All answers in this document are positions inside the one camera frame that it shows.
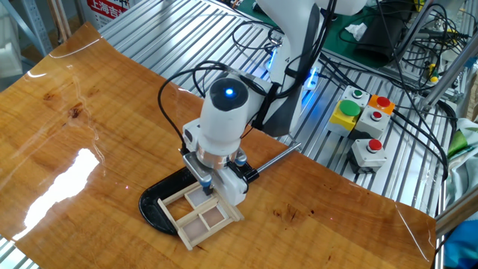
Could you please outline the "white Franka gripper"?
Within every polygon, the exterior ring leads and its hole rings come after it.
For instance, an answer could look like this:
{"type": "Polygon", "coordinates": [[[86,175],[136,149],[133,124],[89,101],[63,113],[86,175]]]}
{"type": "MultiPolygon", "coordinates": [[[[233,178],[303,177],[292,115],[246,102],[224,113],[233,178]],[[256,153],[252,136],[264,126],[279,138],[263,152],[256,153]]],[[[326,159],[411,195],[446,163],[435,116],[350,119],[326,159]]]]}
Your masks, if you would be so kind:
{"type": "Polygon", "coordinates": [[[238,205],[246,198],[248,184],[227,166],[227,157],[215,158],[199,145],[201,129],[199,119],[183,126],[183,138],[190,153],[183,156],[183,161],[193,177],[202,186],[204,194],[212,195],[216,191],[230,205],[238,205]]]}

